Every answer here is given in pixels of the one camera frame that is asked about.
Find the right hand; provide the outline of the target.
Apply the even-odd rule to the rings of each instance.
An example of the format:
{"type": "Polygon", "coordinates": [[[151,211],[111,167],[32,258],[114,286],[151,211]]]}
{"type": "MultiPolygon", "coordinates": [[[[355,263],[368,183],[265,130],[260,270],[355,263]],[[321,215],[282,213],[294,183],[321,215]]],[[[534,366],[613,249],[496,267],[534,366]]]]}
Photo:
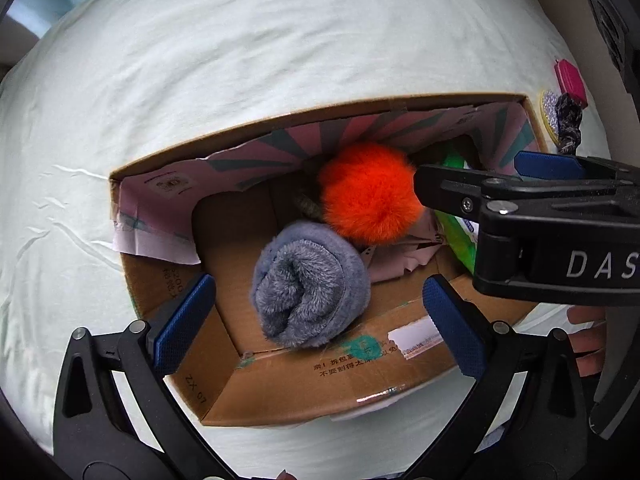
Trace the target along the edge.
{"type": "Polygon", "coordinates": [[[566,314],[572,325],[590,324],[570,334],[579,375],[588,377],[601,373],[606,344],[605,308],[573,306],[568,308],[566,314]]]}

